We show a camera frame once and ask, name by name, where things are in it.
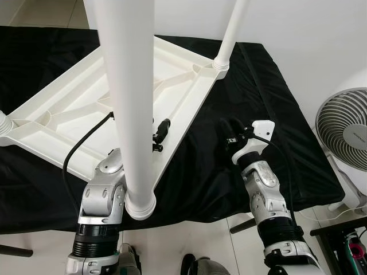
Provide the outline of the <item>white plastic table top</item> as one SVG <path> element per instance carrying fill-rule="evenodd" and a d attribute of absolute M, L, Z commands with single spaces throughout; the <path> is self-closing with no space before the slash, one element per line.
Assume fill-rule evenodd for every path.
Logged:
<path fill-rule="evenodd" d="M 154 114 L 151 128 L 170 120 L 163 150 L 153 154 L 154 186 L 162 186 L 186 164 L 195 124 L 213 93 L 212 66 L 220 42 L 159 36 L 154 42 Z M 118 148 L 108 121 L 62 166 L 68 152 L 112 110 L 107 69 L 95 30 L 0 28 L 0 187 L 3 194 L 31 194 L 71 187 L 77 193 L 96 165 Z"/>

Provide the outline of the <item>black table cloth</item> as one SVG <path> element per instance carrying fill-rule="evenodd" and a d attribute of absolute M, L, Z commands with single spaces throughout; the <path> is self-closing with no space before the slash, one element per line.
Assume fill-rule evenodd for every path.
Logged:
<path fill-rule="evenodd" d="M 261 44 L 239 42 L 226 77 L 216 82 L 205 100 L 204 118 L 192 131 L 187 164 L 155 187 L 157 207 L 152 216 L 143 221 L 125 217 L 123 230 L 180 222 L 212 223 L 249 212 L 243 180 L 224 154 L 224 138 L 218 131 L 221 118 L 233 117 L 242 123 L 275 123 L 272 144 L 264 150 L 264 158 L 295 210 L 343 199 L 335 173 L 273 58 Z M 31 194 L 3 194 L 0 187 L 0 235 L 74 231 L 76 216 L 67 187 Z"/>

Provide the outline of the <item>black metal table leg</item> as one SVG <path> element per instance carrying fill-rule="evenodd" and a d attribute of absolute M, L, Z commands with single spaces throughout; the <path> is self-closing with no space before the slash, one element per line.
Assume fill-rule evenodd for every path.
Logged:
<path fill-rule="evenodd" d="M 10 255 L 16 257 L 31 257 L 34 251 L 13 246 L 0 245 L 0 255 Z"/>
<path fill-rule="evenodd" d="M 249 228 L 255 227 L 257 223 L 254 218 L 249 218 L 245 222 L 239 223 L 238 225 L 229 229 L 231 234 L 239 233 L 240 231 L 248 230 Z"/>

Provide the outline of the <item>white round fan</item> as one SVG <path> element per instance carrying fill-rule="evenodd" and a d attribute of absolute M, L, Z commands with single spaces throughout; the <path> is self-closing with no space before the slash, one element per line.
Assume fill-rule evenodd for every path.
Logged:
<path fill-rule="evenodd" d="M 315 118 L 320 141 L 341 162 L 367 170 L 367 88 L 344 89 L 322 103 Z"/>

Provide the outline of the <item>grey left robot leg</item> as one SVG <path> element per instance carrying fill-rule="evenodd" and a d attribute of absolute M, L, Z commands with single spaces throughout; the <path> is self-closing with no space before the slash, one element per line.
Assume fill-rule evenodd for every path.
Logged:
<path fill-rule="evenodd" d="M 118 268 L 114 275 L 142 275 L 139 254 L 129 243 L 120 246 Z"/>

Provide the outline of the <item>grey robot leg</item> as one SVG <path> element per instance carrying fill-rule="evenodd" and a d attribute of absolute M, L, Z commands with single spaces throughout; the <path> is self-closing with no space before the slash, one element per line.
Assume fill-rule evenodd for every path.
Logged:
<path fill-rule="evenodd" d="M 194 254 L 184 255 L 180 275 L 231 275 L 222 264 L 209 257 L 197 258 Z"/>
<path fill-rule="evenodd" d="M 118 268 L 114 275 L 142 275 L 139 254 L 129 243 L 120 246 Z"/>

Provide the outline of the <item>white grey floor appliance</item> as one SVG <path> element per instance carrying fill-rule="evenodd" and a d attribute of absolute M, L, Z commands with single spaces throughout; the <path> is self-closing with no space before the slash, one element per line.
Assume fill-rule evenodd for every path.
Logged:
<path fill-rule="evenodd" d="M 367 215 L 366 204 L 367 196 L 365 196 L 352 182 L 349 176 L 340 168 L 335 168 L 335 174 L 344 191 L 344 198 L 340 202 L 328 205 L 328 210 L 336 212 L 341 205 L 346 205 L 347 209 L 354 209 L 357 215 Z"/>

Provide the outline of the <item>grey right robot leg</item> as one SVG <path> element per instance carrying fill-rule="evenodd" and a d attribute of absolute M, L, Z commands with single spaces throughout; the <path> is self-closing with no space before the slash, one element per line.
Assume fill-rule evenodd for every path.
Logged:
<path fill-rule="evenodd" d="M 180 275 L 231 275 L 222 264 L 209 257 L 197 258 L 194 254 L 184 255 Z"/>

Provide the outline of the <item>black low shelf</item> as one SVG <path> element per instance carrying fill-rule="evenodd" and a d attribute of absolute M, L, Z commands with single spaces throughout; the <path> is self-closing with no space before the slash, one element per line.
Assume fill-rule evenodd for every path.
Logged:
<path fill-rule="evenodd" d="M 349 238 L 356 238 L 357 229 L 366 224 L 367 218 L 363 217 L 310 231 L 310 236 L 319 241 L 330 275 L 366 275 L 366 257 L 354 259 L 349 245 Z"/>

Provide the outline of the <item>grey pink hair dryer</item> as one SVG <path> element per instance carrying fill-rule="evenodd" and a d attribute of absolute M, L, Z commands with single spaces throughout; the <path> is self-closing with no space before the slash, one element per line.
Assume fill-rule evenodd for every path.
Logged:
<path fill-rule="evenodd" d="M 346 240 L 347 260 L 353 266 L 367 267 L 365 246 L 359 237 L 349 237 Z"/>

